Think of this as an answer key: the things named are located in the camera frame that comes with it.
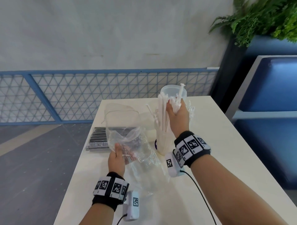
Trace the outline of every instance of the blue railing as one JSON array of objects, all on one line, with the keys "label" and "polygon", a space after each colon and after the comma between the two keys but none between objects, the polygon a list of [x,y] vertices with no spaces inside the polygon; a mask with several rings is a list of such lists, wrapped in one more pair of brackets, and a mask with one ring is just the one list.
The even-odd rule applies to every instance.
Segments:
[{"label": "blue railing", "polygon": [[167,84],[207,95],[217,70],[130,69],[0,72],[0,126],[91,123],[103,99],[153,98]]}]

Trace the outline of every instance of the person's right arm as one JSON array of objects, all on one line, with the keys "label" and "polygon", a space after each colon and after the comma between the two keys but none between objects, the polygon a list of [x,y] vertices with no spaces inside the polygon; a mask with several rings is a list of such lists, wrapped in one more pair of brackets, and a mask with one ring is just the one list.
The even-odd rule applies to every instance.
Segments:
[{"label": "person's right arm", "polygon": [[[189,113],[183,101],[176,115],[169,103],[166,110],[176,138],[189,130]],[[196,159],[190,168],[223,225],[287,224],[259,195],[211,155]]]}]

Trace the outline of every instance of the gray wall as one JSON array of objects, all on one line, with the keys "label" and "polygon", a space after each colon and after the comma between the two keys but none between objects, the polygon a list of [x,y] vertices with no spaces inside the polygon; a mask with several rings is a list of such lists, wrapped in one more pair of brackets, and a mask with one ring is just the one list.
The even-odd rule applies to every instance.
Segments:
[{"label": "gray wall", "polygon": [[219,66],[232,0],[2,0],[0,71]]}]

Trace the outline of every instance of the wristband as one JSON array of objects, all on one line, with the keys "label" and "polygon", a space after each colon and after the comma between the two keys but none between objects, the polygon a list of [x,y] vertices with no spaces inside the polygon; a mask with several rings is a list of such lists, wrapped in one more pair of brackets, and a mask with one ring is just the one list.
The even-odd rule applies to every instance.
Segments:
[{"label": "wristband", "polygon": [[123,204],[129,183],[116,172],[110,172],[101,177],[93,191],[93,204],[101,203],[111,207],[114,211],[118,205]]},{"label": "wristband", "polygon": [[182,132],[174,141],[176,148],[173,150],[179,166],[184,165],[191,167],[192,163],[203,155],[209,155],[211,148],[198,135],[191,131]]}]

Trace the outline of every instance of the blue metal frame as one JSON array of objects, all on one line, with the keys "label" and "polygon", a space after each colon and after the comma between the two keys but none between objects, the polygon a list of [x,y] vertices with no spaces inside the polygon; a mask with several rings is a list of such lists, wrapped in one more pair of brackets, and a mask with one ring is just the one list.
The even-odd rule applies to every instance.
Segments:
[{"label": "blue metal frame", "polygon": [[170,72],[216,72],[217,69],[207,68],[181,68],[181,69],[102,69],[102,70],[28,70],[28,71],[4,71],[0,72],[1,75],[22,75],[35,94],[39,97],[40,101],[44,104],[47,111],[53,117],[55,121],[38,121],[38,122],[12,122],[12,123],[0,123],[0,126],[8,125],[41,125],[41,124],[64,124],[64,123],[92,123],[93,120],[76,120],[76,121],[63,121],[50,101],[47,99],[43,91],[35,82],[31,74],[111,74],[111,73],[170,73]]}]

